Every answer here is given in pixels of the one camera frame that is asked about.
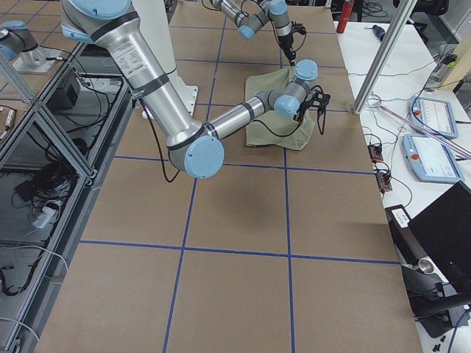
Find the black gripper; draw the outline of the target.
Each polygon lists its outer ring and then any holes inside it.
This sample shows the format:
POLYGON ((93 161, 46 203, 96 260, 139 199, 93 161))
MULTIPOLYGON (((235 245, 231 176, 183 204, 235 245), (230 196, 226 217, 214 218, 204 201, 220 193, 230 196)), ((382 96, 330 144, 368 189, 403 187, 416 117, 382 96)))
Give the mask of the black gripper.
POLYGON ((306 112, 312 107, 313 99, 307 99, 300 104, 299 109, 295 113, 294 120, 303 120, 306 112))
POLYGON ((283 50, 290 66, 296 65, 296 52, 293 50, 293 35, 277 36, 279 47, 283 50))

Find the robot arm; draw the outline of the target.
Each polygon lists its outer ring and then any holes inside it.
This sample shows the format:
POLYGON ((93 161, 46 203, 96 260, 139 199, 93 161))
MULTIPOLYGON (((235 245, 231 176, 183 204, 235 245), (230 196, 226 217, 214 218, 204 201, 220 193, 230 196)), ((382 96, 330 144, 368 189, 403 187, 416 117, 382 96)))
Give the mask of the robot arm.
POLYGON ((166 136, 172 165, 197 179, 217 173, 224 162, 222 140, 261 115, 273 111, 302 121, 316 98, 318 68, 312 60, 296 61, 294 25, 284 1, 263 1, 248 14, 232 1, 213 1, 251 39, 266 24, 274 27, 280 48, 294 67, 294 78, 278 90, 261 90, 218 118, 193 117, 198 89, 179 77, 162 1, 63 1, 63 34, 106 49, 152 126, 166 136))
POLYGON ((284 53, 289 65, 296 65, 297 51, 294 49, 296 24, 289 18, 288 5, 285 1, 252 1, 258 8, 253 14, 243 9, 246 1, 240 4, 228 0, 208 3, 209 6, 206 7, 206 3, 202 1, 203 7, 226 15, 245 40, 253 39, 265 25, 271 24, 278 47, 284 53))

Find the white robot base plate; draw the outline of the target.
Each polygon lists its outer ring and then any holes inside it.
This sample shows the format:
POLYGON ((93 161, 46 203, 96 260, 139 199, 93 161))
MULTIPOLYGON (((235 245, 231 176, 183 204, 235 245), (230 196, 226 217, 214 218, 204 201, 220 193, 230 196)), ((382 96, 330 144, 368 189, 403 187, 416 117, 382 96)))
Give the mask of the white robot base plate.
POLYGON ((168 78, 166 84, 143 97, 144 106, 159 118, 193 115, 198 87, 185 84, 176 71, 168 78))

